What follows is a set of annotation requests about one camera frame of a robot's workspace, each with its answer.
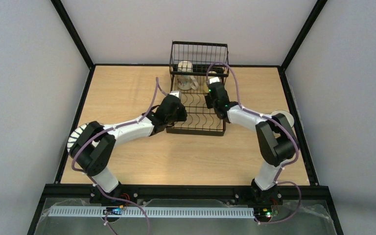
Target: black wire rack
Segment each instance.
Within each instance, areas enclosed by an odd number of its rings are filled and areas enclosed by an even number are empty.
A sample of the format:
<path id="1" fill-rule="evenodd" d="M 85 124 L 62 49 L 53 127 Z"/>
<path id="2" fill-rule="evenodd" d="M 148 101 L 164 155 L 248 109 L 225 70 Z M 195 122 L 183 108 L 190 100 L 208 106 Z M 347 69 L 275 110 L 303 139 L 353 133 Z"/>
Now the black wire rack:
<path id="1" fill-rule="evenodd" d="M 178 71 L 180 62 L 192 63 L 189 72 Z M 171 56 L 169 60 L 169 73 L 171 74 L 171 90 L 181 91 L 181 102 L 187 110 L 187 120 L 178 122 L 166 131 L 174 134 L 223 136 L 226 123 L 220 120 L 213 109 L 208 109 L 205 103 L 205 95 L 208 93 L 206 85 L 206 72 L 214 61 L 228 64 L 227 44 L 198 43 L 198 42 L 172 42 Z M 223 65 L 214 65 L 211 69 L 213 77 L 219 77 L 224 84 L 229 75 L 229 70 Z M 178 75 L 192 75 L 197 80 L 199 87 L 189 90 L 181 90 L 177 86 Z"/>

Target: transparent plastic sheet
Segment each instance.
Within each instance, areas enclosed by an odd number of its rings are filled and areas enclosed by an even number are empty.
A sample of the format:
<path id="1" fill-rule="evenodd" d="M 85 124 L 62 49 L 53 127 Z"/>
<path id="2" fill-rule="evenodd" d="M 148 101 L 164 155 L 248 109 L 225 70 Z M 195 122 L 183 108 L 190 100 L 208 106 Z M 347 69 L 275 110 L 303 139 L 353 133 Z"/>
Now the transparent plastic sheet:
<path id="1" fill-rule="evenodd" d="M 100 206 L 89 204 L 88 199 L 46 200 L 42 216 L 38 222 L 36 235 L 111 235 L 101 218 L 48 217 L 48 208 L 57 206 Z M 279 206 L 279 215 L 273 220 L 282 219 L 292 213 L 297 201 L 284 201 Z M 145 207 L 246 207 L 230 206 L 217 200 L 151 200 Z M 151 235 L 335 235 L 333 221 L 326 209 L 325 201 L 304 200 L 298 213 L 289 221 L 274 225 L 257 225 L 252 219 L 196 219 L 196 218 L 151 218 Z M 111 223 L 120 235 L 145 235 L 145 218 L 120 218 Z"/>

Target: white mug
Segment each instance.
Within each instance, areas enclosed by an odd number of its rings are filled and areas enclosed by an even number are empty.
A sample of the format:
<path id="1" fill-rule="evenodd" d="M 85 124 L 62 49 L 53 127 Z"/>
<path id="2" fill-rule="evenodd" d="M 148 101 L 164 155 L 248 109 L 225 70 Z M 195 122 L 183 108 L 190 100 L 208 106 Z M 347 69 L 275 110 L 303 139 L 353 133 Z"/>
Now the white mug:
<path id="1" fill-rule="evenodd" d="M 178 72 L 192 72 L 192 63 L 190 61 L 181 61 L 178 63 Z M 192 75 L 176 75 L 178 88 L 181 90 L 197 90 L 199 84 Z"/>

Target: purple cable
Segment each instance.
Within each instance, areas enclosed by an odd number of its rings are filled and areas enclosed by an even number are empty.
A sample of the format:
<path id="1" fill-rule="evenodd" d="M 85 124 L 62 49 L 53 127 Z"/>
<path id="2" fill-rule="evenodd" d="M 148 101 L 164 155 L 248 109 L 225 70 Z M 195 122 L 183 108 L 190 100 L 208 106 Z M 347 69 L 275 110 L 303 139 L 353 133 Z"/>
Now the purple cable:
<path id="1" fill-rule="evenodd" d="M 296 152 L 296 157 L 295 157 L 295 159 L 291 160 L 291 161 L 288 162 L 288 163 L 283 164 L 283 165 L 281 166 L 281 168 L 279 168 L 279 171 L 278 171 L 278 173 L 276 174 L 275 179 L 274 179 L 274 181 L 277 181 L 277 180 L 278 180 L 278 177 L 279 177 L 279 175 L 280 175 L 280 173 L 282 172 L 282 167 L 284 167 L 284 166 L 286 166 L 286 165 L 293 164 L 293 163 L 295 163 L 295 162 L 299 159 L 299 148 L 298 148 L 298 145 L 296 144 L 295 139 L 293 139 L 293 137 L 289 134 L 289 132 L 286 131 L 286 129 L 285 129 L 282 125 L 280 125 L 280 123 L 278 123 L 277 121 L 275 121 L 275 120 L 273 120 L 272 118 L 270 118 L 270 117 L 268 117 L 268 116 L 265 116 L 265 115 L 261 115 L 261 116 L 260 116 L 259 113 L 255 112 L 255 111 L 253 111 L 253 110 L 249 110 L 249 109 L 246 109 L 246 108 L 244 108 L 243 110 L 244 110 L 245 112 L 247 112 L 247 113 L 252 114 L 252 115 L 255 115 L 255 116 L 258 116 L 258 117 L 262 117 L 262 118 L 264 118 L 264 119 L 266 119 L 266 120 L 271 121 L 275 126 L 277 126 L 278 128 L 280 128 L 280 129 L 286 134 L 287 138 L 292 142 L 293 147 L 295 148 L 295 152 Z"/>
<path id="2" fill-rule="evenodd" d="M 296 151 L 296 157 L 295 157 L 295 159 L 293 159 L 292 161 L 283 164 L 282 167 L 284 167 L 285 165 L 290 165 L 290 164 L 292 164 L 292 163 L 295 163 L 295 162 L 298 160 L 298 158 L 299 158 L 299 148 L 298 148 L 298 145 L 297 145 L 296 142 L 295 142 L 295 139 L 293 139 L 293 137 L 292 137 L 292 136 L 286 131 L 286 129 L 285 129 L 282 125 L 280 125 L 280 123 L 278 123 L 277 121 L 273 120 L 273 119 L 270 118 L 270 117 L 264 116 L 264 115 L 261 115 L 261 116 L 260 116 L 259 113 L 254 112 L 253 110 L 246 109 L 246 108 L 244 108 L 244 107 L 241 105 L 241 103 L 240 103 L 240 93 L 239 93 L 239 89 L 238 89 L 237 77 L 235 76 L 233 69 L 232 69 L 227 63 L 219 62 L 219 61 L 211 63 L 211 65 L 210 65 L 210 66 L 208 67 L 208 69 L 207 69 L 206 80 L 208 81 L 208 74 L 209 74 L 211 68 L 212 68 L 214 65 L 216 65 L 216 64 L 222 64 L 222 65 L 224 65 L 224 66 L 227 67 L 227 68 L 230 70 L 230 72 L 233 74 L 233 78 L 234 78 L 234 82 L 235 82 L 235 89 L 236 89 L 236 92 L 237 92 L 237 102 L 238 102 L 239 107 L 240 107 L 242 110 L 244 110 L 245 112 L 247 112 L 247 113 L 250 113 L 250 114 L 252 114 L 252 115 L 256 115 L 256 116 L 259 116 L 259 117 L 262 117 L 262 118 L 264 118 L 264 119 L 266 119 L 266 120 L 271 121 L 272 123 L 274 123 L 275 126 L 277 126 L 278 128 L 280 128 L 280 129 L 286 134 L 287 138 L 288 138 L 290 141 L 292 141 L 293 147 L 295 148 L 295 151 Z M 275 181 L 277 181 L 277 179 L 278 179 L 278 177 L 279 177 L 279 175 L 280 175 L 281 172 L 282 172 L 282 168 L 280 168 L 279 171 L 278 171 L 278 173 L 276 174 L 276 176 L 275 176 Z"/>
<path id="3" fill-rule="evenodd" d="M 149 111 L 152 109 L 153 107 L 153 103 L 155 103 L 155 98 L 156 98 L 156 93 L 158 92 L 158 87 L 159 87 L 159 78 L 156 78 L 156 86 L 155 86 L 155 92 L 153 93 L 153 99 L 152 99 L 152 102 L 150 102 L 150 105 L 149 105 L 149 108 L 148 110 L 145 112 L 145 114 L 139 119 L 138 122 L 142 121 L 146 115 L 148 115 Z"/>
<path id="4" fill-rule="evenodd" d="M 282 223 L 282 222 L 285 222 L 285 221 L 288 221 L 290 220 L 297 212 L 298 212 L 298 209 L 299 207 L 301 207 L 301 204 L 302 204 L 302 192 L 301 192 L 301 189 L 299 188 L 299 186 L 297 184 L 295 184 L 294 182 L 292 181 L 283 181 L 283 182 L 279 182 L 278 185 L 283 185 L 283 184 L 292 184 L 296 187 L 296 189 L 298 190 L 298 193 L 299 193 L 299 201 L 298 201 L 298 205 L 296 207 L 296 209 L 294 210 L 294 212 L 292 214 L 290 214 L 288 217 L 284 218 L 284 219 L 281 219 L 281 220 L 277 220 L 277 221 L 272 221 L 272 222 L 260 222 L 258 221 L 256 218 L 254 219 L 256 222 L 258 222 L 259 224 L 278 224 L 278 223 Z"/>
<path id="5" fill-rule="evenodd" d="M 227 67 L 230 72 L 233 74 L 233 78 L 234 78 L 234 82 L 235 82 L 235 89 L 236 89 L 236 92 L 237 92 L 237 103 L 238 105 L 240 106 L 241 109 L 243 109 L 243 106 L 241 105 L 241 102 L 240 102 L 240 92 L 238 91 L 238 82 L 237 82 L 237 78 L 235 76 L 235 73 L 233 71 L 233 69 L 227 64 L 227 63 L 224 63 L 224 62 L 219 62 L 219 61 L 216 61 L 216 62 L 212 62 L 211 65 L 208 67 L 207 69 L 207 73 L 206 73 L 206 80 L 208 82 L 208 73 L 210 72 L 211 68 L 216 65 L 216 64 L 222 64 L 224 65 L 225 67 Z"/>
<path id="6" fill-rule="evenodd" d="M 93 136 L 89 140 L 87 140 L 87 142 L 85 142 L 84 145 L 77 151 L 77 153 L 75 154 L 74 158 L 72 159 L 71 168 L 73 170 L 75 170 L 75 171 L 84 172 L 83 170 L 78 169 L 78 168 L 75 167 L 75 162 L 77 161 L 77 158 L 80 156 L 80 154 L 84 151 L 84 149 L 87 146 L 89 146 L 89 144 L 92 143 L 97 137 L 99 137 L 99 136 L 101 136 L 104 133 L 107 133 L 109 131 L 113 131 L 114 129 L 117 129 L 119 127 L 123 127 L 123 126 L 131 125 L 131 124 L 135 124 L 135 123 L 138 123 L 138 122 L 142 121 L 146 117 L 146 115 L 148 115 L 149 111 L 153 107 L 153 103 L 155 102 L 155 99 L 156 99 L 156 93 L 158 91 L 158 87 L 159 87 L 159 78 L 156 78 L 156 86 L 155 86 L 155 92 L 153 94 L 152 102 L 150 103 L 148 110 L 145 112 L 145 114 L 138 121 L 130 121 L 130 122 L 122 123 L 122 124 L 119 124 L 119 125 L 115 126 L 114 128 L 110 127 L 108 129 L 102 130 L 99 133 L 95 134 L 95 136 Z"/>
<path id="7" fill-rule="evenodd" d="M 146 214 L 146 212 L 145 212 L 145 210 L 143 209 L 143 207 L 139 206 L 137 203 L 134 203 L 134 202 L 132 202 L 132 201 L 129 201 L 129 200 L 126 200 L 126 199 L 123 199 L 123 198 L 111 197 L 111 196 L 107 195 L 107 194 L 105 193 L 105 191 L 103 191 L 103 189 L 102 189 L 99 185 L 96 184 L 96 187 L 98 188 L 98 190 L 100 190 L 101 194 L 102 194 L 104 197 L 106 197 L 106 198 L 109 198 L 109 199 L 111 199 L 111 200 L 117 200 L 117 201 L 121 201 L 121 202 L 130 203 L 130 204 L 132 204 L 132 205 L 135 205 L 137 208 L 139 208 L 140 211 L 142 211 L 143 215 L 144 215 L 145 218 L 146 218 L 146 222 L 147 222 L 147 224 L 148 224 L 148 235 L 149 235 L 149 233 L 150 233 L 150 221 L 149 221 L 149 217 L 148 217 L 148 215 Z M 113 232 L 114 234 L 116 234 L 116 232 L 112 229 L 112 227 L 109 226 L 109 228 L 112 230 L 112 232 Z"/>
<path id="8" fill-rule="evenodd" d="M 97 139 L 97 137 L 99 137 L 99 136 L 101 136 L 101 135 L 103 135 L 104 133 L 107 133 L 107 132 L 109 132 L 109 131 L 115 130 L 115 129 L 117 129 L 117 128 L 120 128 L 120 127 L 123 127 L 123 126 L 127 126 L 127 125 L 131 125 L 131 124 L 135 124 L 135 123 L 138 123 L 138 122 L 142 121 L 142 120 L 146 117 L 146 115 L 149 113 L 149 111 L 152 109 L 152 107 L 153 107 L 153 103 L 155 102 L 155 98 L 156 98 L 156 94 L 157 94 L 157 92 L 158 92 L 158 88 L 161 90 L 161 92 L 162 92 L 163 94 L 167 95 L 167 93 L 165 93 L 165 92 L 161 89 L 161 87 L 159 86 L 159 78 L 156 78 L 156 86 L 155 86 L 155 92 L 154 92 L 154 94 L 153 94 L 152 102 L 151 102 L 151 104 L 149 105 L 149 108 L 148 108 L 148 110 L 145 112 L 145 114 L 144 114 L 139 120 L 137 120 L 137 121 L 130 121 L 130 122 L 126 122 L 126 123 L 119 124 L 119 125 L 117 125 L 117 126 L 115 126 L 115 127 L 110 127 L 110 128 L 108 128 L 108 129 L 105 129 L 105 130 L 100 131 L 99 133 L 95 134 L 93 137 L 91 137 L 90 139 L 88 139 L 88 140 L 84 143 L 84 145 L 83 145 L 83 146 L 77 151 L 76 155 L 74 156 L 74 158 L 73 158 L 73 160 L 72 160 L 72 163 L 71 163 L 71 168 L 72 168 L 74 171 L 85 172 L 85 171 L 82 170 L 82 169 L 78 169 L 78 168 L 76 168 L 74 165 L 75 165 L 75 163 L 76 163 L 76 161 L 77 161 L 77 158 L 80 156 L 80 154 L 83 152 L 83 150 L 84 150 L 84 149 L 85 149 L 90 143 L 92 143 L 95 139 Z M 97 183 L 94 181 L 94 179 L 93 179 L 92 177 L 89 176 L 89 178 L 91 179 L 91 181 L 93 181 L 93 183 L 95 183 L 95 184 L 97 185 Z M 146 221 L 147 221 L 147 224 L 148 224 L 148 235 L 149 235 L 149 233 L 150 233 L 150 222 L 149 222 L 149 218 L 148 218 L 148 215 L 146 214 L 146 212 L 144 211 L 144 209 L 143 209 L 141 206 L 139 206 L 138 204 L 136 204 L 136 203 L 134 203 L 134 202 L 132 202 L 132 201 L 128 201 L 128 200 L 125 200 L 125 199 L 122 199 L 122 198 L 111 197 L 111 196 L 107 195 L 99 185 L 97 185 L 97 188 L 100 190 L 101 194 L 102 194 L 103 196 L 105 196 L 106 198 L 109 198 L 109 199 L 112 199 L 112 200 L 118 200 L 118 201 L 122 201 L 122 202 L 127 202 L 127 203 L 130 203 L 130 204 L 133 204 L 133 205 L 137 206 L 137 207 L 142 211 L 143 215 L 146 217 Z M 107 225 L 108 225 L 109 229 L 110 229 L 114 234 L 117 235 L 117 233 L 113 230 L 113 228 L 110 226 L 110 224 L 107 224 Z"/>
<path id="9" fill-rule="evenodd" d="M 158 89 L 159 89 L 159 91 L 161 91 L 162 94 L 164 94 L 165 96 L 167 96 L 168 93 L 164 92 L 164 91 L 162 90 L 161 86 L 159 85 L 159 78 L 158 78 L 158 77 L 156 77 L 156 84 L 158 84 Z"/>
<path id="10" fill-rule="evenodd" d="M 109 229 L 110 229 L 110 231 L 112 231 L 112 233 L 114 234 L 114 235 L 118 235 L 116 232 L 115 232 L 115 230 L 112 228 L 112 226 L 109 224 L 109 222 L 107 221 L 107 216 L 110 214 L 110 211 L 108 211 L 108 212 L 106 212 L 106 216 L 104 217 L 104 225 L 106 225 Z"/>

